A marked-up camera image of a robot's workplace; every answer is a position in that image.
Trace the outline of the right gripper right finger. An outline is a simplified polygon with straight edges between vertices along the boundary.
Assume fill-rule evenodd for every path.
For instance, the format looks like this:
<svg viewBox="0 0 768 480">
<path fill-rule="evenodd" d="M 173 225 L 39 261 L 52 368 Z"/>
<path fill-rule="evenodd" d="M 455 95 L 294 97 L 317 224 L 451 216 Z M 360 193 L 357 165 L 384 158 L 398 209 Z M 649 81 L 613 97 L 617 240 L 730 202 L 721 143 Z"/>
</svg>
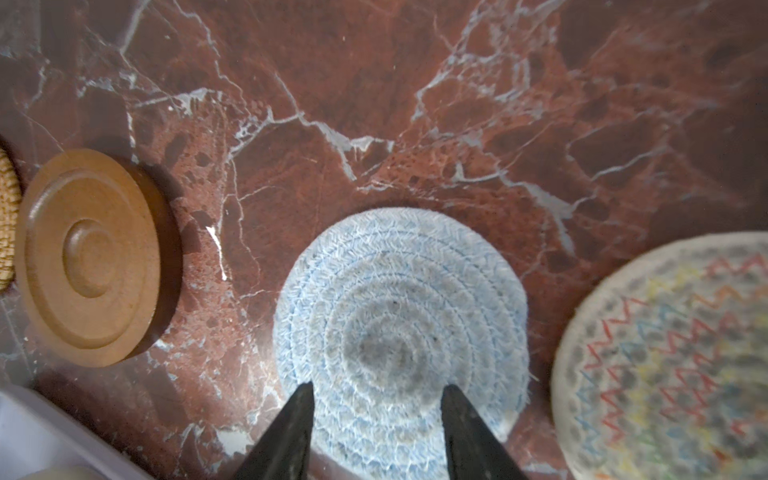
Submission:
<svg viewBox="0 0 768 480">
<path fill-rule="evenodd" d="M 457 385 L 443 389 L 441 418 L 451 480 L 527 479 Z"/>
</svg>

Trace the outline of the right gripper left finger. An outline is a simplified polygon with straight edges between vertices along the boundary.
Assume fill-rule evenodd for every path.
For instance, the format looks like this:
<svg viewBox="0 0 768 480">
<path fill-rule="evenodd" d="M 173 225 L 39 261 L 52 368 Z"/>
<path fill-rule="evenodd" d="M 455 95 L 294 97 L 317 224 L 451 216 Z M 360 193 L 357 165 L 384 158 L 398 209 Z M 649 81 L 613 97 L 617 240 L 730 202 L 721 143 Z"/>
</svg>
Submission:
<svg viewBox="0 0 768 480">
<path fill-rule="evenodd" d="M 307 479 L 314 409 L 313 383 L 300 384 L 232 478 Z"/>
</svg>

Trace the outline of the blue grey woven coaster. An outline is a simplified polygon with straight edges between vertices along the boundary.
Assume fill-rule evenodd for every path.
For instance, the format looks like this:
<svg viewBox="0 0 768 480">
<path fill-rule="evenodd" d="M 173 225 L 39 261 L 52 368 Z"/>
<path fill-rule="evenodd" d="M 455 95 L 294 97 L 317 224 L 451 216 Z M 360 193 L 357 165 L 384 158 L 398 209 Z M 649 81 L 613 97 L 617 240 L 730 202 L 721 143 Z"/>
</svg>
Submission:
<svg viewBox="0 0 768 480">
<path fill-rule="evenodd" d="M 435 211 L 349 216 L 298 257 L 273 344 L 287 393 L 311 383 L 313 446 L 364 479 L 444 479 L 441 397 L 458 386 L 499 440 L 528 401 L 528 305 L 503 256 Z"/>
</svg>

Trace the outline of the brown wooden coaster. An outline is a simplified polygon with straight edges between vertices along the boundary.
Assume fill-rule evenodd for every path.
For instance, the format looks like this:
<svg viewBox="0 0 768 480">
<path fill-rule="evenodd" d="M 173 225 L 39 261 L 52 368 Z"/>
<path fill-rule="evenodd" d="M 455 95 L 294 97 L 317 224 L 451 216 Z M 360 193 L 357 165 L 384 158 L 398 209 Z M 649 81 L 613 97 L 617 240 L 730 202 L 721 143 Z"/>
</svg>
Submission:
<svg viewBox="0 0 768 480">
<path fill-rule="evenodd" d="M 182 285 L 180 233 L 161 190 L 141 168 L 90 149 L 60 153 L 28 185 L 15 262 L 43 342 L 84 367 L 152 346 Z"/>
</svg>

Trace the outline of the woven straw coaster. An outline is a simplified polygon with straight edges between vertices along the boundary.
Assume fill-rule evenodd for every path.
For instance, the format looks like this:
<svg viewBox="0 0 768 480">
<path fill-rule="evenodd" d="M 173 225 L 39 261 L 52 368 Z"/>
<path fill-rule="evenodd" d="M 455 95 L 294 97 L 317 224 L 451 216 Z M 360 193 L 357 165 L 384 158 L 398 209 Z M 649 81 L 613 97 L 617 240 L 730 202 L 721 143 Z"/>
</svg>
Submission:
<svg viewBox="0 0 768 480">
<path fill-rule="evenodd" d="M 0 290 L 4 291 L 14 278 L 16 227 L 22 199 L 21 187 L 15 167 L 6 150 L 0 151 L 1 224 L 0 224 Z"/>
</svg>

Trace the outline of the beige ceramic mug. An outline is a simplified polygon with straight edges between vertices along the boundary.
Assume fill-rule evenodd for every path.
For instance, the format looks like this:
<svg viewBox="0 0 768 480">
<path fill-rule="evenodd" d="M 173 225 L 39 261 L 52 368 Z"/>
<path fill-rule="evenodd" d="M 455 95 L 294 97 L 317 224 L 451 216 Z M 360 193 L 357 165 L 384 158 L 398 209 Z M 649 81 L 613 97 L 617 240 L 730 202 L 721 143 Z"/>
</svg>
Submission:
<svg viewBox="0 0 768 480">
<path fill-rule="evenodd" d="M 68 466 L 43 469 L 20 480 L 105 480 L 105 477 L 87 466 Z"/>
</svg>

